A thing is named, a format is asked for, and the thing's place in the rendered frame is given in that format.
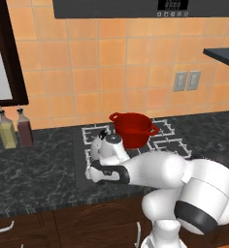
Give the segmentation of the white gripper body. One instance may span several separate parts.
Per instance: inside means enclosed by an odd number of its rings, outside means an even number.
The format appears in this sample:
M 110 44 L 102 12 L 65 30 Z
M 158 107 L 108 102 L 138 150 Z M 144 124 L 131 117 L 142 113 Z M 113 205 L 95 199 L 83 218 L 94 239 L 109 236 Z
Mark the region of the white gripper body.
M 98 160 L 100 158 L 100 148 L 102 146 L 102 140 L 96 138 L 90 146 L 90 155 L 93 160 Z

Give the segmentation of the black hob with grey grates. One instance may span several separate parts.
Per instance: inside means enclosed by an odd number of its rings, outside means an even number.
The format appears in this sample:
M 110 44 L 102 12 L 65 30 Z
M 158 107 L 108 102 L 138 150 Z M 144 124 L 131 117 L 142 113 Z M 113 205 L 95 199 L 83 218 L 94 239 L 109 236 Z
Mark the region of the black hob with grey grates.
M 196 153 L 196 149 L 170 118 L 152 118 L 151 121 L 154 126 L 160 129 L 159 133 L 150 137 L 145 146 L 127 149 L 126 152 L 130 157 L 151 150 L 175 152 L 185 159 L 189 159 Z M 86 178 L 85 169 L 92 162 L 90 146 L 101 131 L 114 134 L 115 126 L 112 122 L 109 122 L 81 125 L 73 128 L 75 178 L 78 188 L 94 185 L 90 179 Z

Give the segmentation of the dark red vinegar bottle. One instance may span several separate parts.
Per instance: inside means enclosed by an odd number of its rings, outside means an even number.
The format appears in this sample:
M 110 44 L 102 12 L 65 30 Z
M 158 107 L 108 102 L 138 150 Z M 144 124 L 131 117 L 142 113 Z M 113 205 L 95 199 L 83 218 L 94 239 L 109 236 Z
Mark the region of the dark red vinegar bottle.
M 30 120 L 23 114 L 23 109 L 18 108 L 18 121 L 17 130 L 19 134 L 19 139 L 23 147 L 29 147 L 33 145 L 33 135 Z

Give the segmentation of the dark wood cupboard door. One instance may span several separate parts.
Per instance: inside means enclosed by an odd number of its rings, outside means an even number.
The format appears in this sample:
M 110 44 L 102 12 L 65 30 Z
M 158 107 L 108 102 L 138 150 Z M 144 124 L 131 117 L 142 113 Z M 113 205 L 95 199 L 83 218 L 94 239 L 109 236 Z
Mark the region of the dark wood cupboard door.
M 135 248 L 149 234 L 142 196 L 54 210 L 62 248 Z

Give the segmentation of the yellow oil bottle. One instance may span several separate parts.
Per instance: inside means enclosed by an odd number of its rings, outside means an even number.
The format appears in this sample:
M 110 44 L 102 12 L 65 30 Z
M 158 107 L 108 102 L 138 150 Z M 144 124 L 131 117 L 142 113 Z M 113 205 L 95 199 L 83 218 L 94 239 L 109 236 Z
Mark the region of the yellow oil bottle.
M 0 136 L 6 149 L 16 148 L 17 139 L 14 123 L 9 119 L 5 111 L 0 108 Z

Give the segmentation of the dark wood drawer front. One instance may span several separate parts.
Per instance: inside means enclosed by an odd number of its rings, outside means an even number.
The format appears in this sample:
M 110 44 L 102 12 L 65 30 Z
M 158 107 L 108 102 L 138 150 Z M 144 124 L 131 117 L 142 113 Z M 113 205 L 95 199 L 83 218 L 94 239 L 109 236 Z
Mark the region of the dark wood drawer front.
M 51 211 L 0 219 L 0 229 L 14 227 L 0 233 L 0 248 L 61 248 Z

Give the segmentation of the dark framed window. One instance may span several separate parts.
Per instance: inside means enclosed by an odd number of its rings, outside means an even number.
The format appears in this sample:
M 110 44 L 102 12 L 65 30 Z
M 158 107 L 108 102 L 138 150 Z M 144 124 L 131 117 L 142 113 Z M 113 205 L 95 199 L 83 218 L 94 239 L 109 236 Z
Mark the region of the dark framed window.
M 6 0 L 0 0 L 0 107 L 27 105 L 28 97 Z

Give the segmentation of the dark grey extractor hood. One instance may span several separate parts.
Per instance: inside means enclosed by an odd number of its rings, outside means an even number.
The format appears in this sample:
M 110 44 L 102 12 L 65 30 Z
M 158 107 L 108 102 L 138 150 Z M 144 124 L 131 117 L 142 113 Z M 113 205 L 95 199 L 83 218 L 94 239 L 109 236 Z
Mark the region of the dark grey extractor hood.
M 52 0 L 56 18 L 229 17 L 229 0 Z

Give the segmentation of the grey wall socket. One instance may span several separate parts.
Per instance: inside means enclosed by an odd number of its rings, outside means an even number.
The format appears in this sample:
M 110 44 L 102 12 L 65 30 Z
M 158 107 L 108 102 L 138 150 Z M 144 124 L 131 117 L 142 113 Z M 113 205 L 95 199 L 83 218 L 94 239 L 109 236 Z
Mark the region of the grey wall socket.
M 196 90 L 198 88 L 198 83 L 200 80 L 200 71 L 190 71 L 188 76 L 188 83 L 186 85 L 186 90 Z
M 184 90 L 186 84 L 186 78 L 187 78 L 187 71 L 176 72 L 175 83 L 173 88 L 175 92 Z

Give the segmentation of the dark wall shelf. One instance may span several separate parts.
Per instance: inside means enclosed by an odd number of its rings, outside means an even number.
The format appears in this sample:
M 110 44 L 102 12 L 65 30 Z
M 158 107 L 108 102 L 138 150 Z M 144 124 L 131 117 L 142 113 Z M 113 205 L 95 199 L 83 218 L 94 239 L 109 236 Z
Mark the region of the dark wall shelf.
M 205 48 L 203 53 L 223 64 L 229 66 L 229 47 Z

